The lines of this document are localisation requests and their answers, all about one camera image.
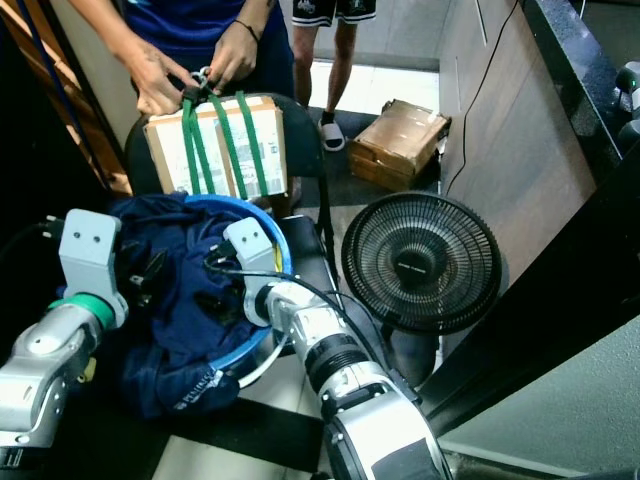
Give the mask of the navy blue clothing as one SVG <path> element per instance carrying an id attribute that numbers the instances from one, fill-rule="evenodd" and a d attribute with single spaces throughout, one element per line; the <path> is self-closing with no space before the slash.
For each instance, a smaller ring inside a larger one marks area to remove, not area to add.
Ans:
<path id="1" fill-rule="evenodd" d="M 142 419 L 206 415 L 227 407 L 241 388 L 210 364 L 244 342 L 251 325 L 244 320 L 215 323 L 198 310 L 195 293 L 237 287 L 224 278 L 237 275 L 236 260 L 215 265 L 215 271 L 207 270 L 205 261 L 225 228 L 241 218 L 189 206 L 184 195 L 124 198 L 109 214 L 122 220 L 119 269 L 123 244 L 168 251 L 150 303 L 131 307 L 123 332 L 102 347 L 111 387 L 125 408 Z"/>

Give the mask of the person's right hand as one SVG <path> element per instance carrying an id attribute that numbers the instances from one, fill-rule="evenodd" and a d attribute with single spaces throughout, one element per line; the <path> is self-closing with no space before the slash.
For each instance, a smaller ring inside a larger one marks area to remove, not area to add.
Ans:
<path id="1" fill-rule="evenodd" d="M 137 108 L 142 114 L 177 113 L 182 104 L 183 88 L 196 86 L 189 70 L 145 41 L 134 41 L 127 52 L 123 52 L 122 61 L 136 87 Z"/>

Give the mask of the person's left hand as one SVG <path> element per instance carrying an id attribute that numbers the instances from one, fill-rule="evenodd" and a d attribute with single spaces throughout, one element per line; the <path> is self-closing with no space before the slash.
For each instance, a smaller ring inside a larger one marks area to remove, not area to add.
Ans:
<path id="1" fill-rule="evenodd" d="M 243 20 L 234 20 L 215 46 L 209 68 L 211 91 L 221 93 L 229 83 L 243 79 L 256 65 L 259 35 Z"/>

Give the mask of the blue plastic basin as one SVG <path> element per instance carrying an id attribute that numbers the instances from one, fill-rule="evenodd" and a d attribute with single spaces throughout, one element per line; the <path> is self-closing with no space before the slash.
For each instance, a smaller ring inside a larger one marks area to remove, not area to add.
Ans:
<path id="1" fill-rule="evenodd" d="M 196 209 L 209 212 L 233 212 L 239 216 L 239 220 L 244 218 L 259 219 L 265 232 L 271 237 L 271 242 L 275 244 L 275 266 L 279 273 L 292 274 L 294 269 L 291 260 L 291 247 L 288 246 L 283 234 L 283 230 L 275 223 L 270 212 L 260 209 L 251 202 L 221 195 L 189 195 L 186 197 L 186 204 Z M 220 242 L 212 247 L 214 257 L 212 261 L 216 266 L 227 265 L 230 260 L 236 260 L 236 251 L 230 246 L 230 242 L 221 236 Z M 224 274 L 224 278 L 232 279 L 237 287 L 244 289 L 241 276 Z M 285 349 L 291 347 L 291 338 L 282 330 L 271 325 L 270 328 L 260 328 L 247 320 L 251 325 L 250 335 L 239 346 L 232 349 L 228 355 L 215 358 L 211 362 L 211 369 L 224 372 L 229 378 L 234 378 L 239 383 L 239 388 L 251 387 L 261 378 L 278 360 Z"/>

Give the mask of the labelled cardboard box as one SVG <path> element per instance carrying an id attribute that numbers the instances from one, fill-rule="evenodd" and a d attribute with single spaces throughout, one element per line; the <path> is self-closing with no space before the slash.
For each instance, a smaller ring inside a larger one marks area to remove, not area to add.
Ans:
<path id="1" fill-rule="evenodd" d="M 151 116 L 143 132 L 165 193 L 252 200 L 288 191 L 282 111 L 247 96 Z"/>

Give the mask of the black chair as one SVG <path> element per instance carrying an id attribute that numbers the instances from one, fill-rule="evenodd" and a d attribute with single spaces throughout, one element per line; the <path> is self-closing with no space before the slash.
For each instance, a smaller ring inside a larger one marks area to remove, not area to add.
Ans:
<path id="1" fill-rule="evenodd" d="M 334 227 L 330 212 L 329 180 L 326 166 L 326 151 L 319 128 L 305 105 L 279 93 L 250 93 L 248 99 L 270 99 L 283 115 L 285 140 L 285 166 L 293 177 L 303 178 L 301 207 L 316 209 L 314 232 L 303 234 L 301 229 L 287 221 L 285 238 L 293 243 L 301 241 L 303 252 L 294 253 L 293 259 L 302 262 L 301 275 L 307 282 L 326 287 L 338 287 L 340 274 L 337 248 L 334 246 Z M 160 179 L 151 159 L 150 148 L 145 138 L 147 116 L 140 116 L 133 124 L 131 133 L 125 137 L 122 164 L 128 175 L 134 195 L 159 193 Z"/>

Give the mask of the black and white sandal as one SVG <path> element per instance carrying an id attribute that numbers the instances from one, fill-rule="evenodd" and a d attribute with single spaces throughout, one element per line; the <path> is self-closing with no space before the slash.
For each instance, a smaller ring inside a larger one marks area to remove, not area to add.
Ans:
<path id="1" fill-rule="evenodd" d="M 319 129 L 323 137 L 323 147 L 328 152 L 342 151 L 347 145 L 346 134 L 337 124 L 337 114 L 334 111 L 325 110 L 321 113 Z"/>

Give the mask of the black electric fan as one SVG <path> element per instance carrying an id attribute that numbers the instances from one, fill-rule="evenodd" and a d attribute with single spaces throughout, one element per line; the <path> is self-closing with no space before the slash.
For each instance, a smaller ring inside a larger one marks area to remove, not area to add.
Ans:
<path id="1" fill-rule="evenodd" d="M 390 365 L 411 387 L 431 375 L 440 338 L 479 323 L 506 282 L 488 224 L 461 202 L 416 189 L 357 212 L 340 265 L 349 293 L 378 323 Z"/>

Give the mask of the brown taped cardboard box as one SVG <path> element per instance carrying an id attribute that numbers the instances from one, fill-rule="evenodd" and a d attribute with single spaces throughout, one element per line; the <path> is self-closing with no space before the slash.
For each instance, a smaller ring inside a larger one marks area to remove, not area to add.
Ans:
<path id="1" fill-rule="evenodd" d="M 449 116 L 411 102 L 385 102 L 378 119 L 349 145 L 349 170 L 375 186 L 406 191 L 439 154 L 451 123 Z"/>

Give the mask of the person's blue shirt torso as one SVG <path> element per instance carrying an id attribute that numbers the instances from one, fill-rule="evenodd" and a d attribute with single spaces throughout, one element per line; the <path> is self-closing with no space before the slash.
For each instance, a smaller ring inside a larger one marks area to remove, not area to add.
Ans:
<path id="1" fill-rule="evenodd" d="M 238 17 L 244 0 L 122 0 L 120 14 L 138 36 L 163 52 L 180 67 L 206 70 L 225 29 Z M 279 93 L 294 95 L 294 56 L 282 8 L 271 14 L 259 35 L 255 68 L 243 79 L 229 83 L 220 95 Z"/>

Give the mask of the person's legs in black shorts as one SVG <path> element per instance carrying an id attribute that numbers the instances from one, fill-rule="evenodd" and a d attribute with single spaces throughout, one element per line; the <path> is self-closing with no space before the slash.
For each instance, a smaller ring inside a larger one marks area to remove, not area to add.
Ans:
<path id="1" fill-rule="evenodd" d="M 291 5 L 294 97 L 300 104 L 308 104 L 311 97 L 310 68 L 315 58 L 317 32 L 321 27 L 338 23 L 335 56 L 329 74 L 328 104 L 321 114 L 321 124 L 333 123 L 355 60 L 357 26 L 376 17 L 378 0 L 292 0 Z"/>

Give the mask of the brown wooden cabinet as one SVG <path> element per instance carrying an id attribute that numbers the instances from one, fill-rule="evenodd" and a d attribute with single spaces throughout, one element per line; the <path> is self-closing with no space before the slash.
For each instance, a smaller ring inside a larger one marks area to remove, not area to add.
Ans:
<path id="1" fill-rule="evenodd" d="M 515 284 L 595 180 L 515 0 L 452 0 L 439 64 L 443 191 L 489 225 Z"/>

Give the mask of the brown wooden door frame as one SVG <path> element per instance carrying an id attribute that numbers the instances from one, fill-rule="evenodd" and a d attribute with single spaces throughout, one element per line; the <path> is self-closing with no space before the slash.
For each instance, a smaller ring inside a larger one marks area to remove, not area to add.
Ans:
<path id="1" fill-rule="evenodd" d="M 93 90 L 92 74 L 84 69 L 84 60 L 90 60 L 113 72 L 99 37 L 65 0 L 0 0 L 0 14 L 20 58 L 35 72 L 96 177 L 116 197 L 133 195 L 125 174 L 127 133 L 116 132 Z"/>

